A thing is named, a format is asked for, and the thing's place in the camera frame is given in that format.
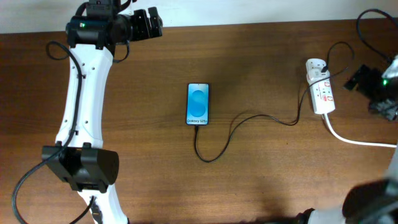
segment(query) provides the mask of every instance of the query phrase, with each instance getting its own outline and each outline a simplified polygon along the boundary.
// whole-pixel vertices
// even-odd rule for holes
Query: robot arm
[[[101,117],[106,79],[113,64],[116,44],[162,36],[162,19],[155,7],[119,14],[130,0],[90,0],[82,4],[67,25],[70,52],[78,61],[83,81],[75,132],[68,147],[47,165],[63,182],[68,182],[87,204],[95,197],[90,212],[98,224],[127,224],[116,193],[119,170],[116,152],[102,149]],[[84,9],[87,16],[82,16]],[[70,79],[63,121],[55,146],[44,146],[47,159],[65,144],[72,129],[78,89],[77,65],[70,60]]]

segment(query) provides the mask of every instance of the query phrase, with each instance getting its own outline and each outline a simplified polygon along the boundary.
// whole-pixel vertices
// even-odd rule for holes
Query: power strip
[[[330,77],[330,72],[322,72],[326,62],[322,59],[312,58],[307,60],[307,81],[311,85],[316,81]],[[336,109],[335,99],[331,92],[330,80],[324,80],[311,86],[311,98],[313,110],[316,114],[327,114]]]
[[[348,140],[339,136],[335,132],[335,130],[333,130],[329,121],[328,113],[334,111],[336,107],[335,107],[333,94],[331,92],[330,79],[328,78],[330,77],[330,72],[329,71],[322,72],[322,69],[325,67],[325,65],[326,63],[324,60],[315,59],[315,58],[309,59],[305,63],[305,66],[307,68],[307,81],[310,85],[315,83],[310,88],[313,110],[316,114],[321,114],[323,116],[323,119],[326,121],[326,125],[328,126],[332,135],[334,135],[339,140],[351,144],[359,144],[362,146],[379,146],[379,147],[396,148],[397,145],[395,144],[359,142],[359,141]]]

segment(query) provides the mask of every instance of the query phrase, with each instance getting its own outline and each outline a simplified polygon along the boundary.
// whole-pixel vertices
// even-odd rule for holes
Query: wooden table
[[[216,156],[236,122],[256,113],[291,121],[307,86],[305,61],[326,58],[335,42],[349,42],[356,60],[333,81],[336,132],[359,141],[395,143],[397,123],[370,115],[368,100],[343,84],[362,63],[385,69],[355,32],[355,21],[284,22],[166,28],[159,39],[132,43],[132,54],[109,73],[103,109],[104,148],[116,151],[116,188],[124,213],[138,223],[234,223],[295,216],[343,203],[354,185],[381,178],[393,149],[356,146],[334,138],[307,96],[298,125],[254,119],[234,135],[226,154],[205,164],[185,124],[187,83],[211,83],[210,124],[198,146]],[[385,20],[363,22],[370,43],[398,52],[397,32]],[[45,44],[63,32],[0,35],[0,213],[17,223],[11,193],[40,162],[62,121],[68,60],[50,60]],[[118,49],[122,57],[125,49]],[[349,64],[336,48],[330,70]],[[30,223],[66,223],[86,205],[47,168],[22,186],[18,205]],[[86,216],[81,223],[92,223]]]

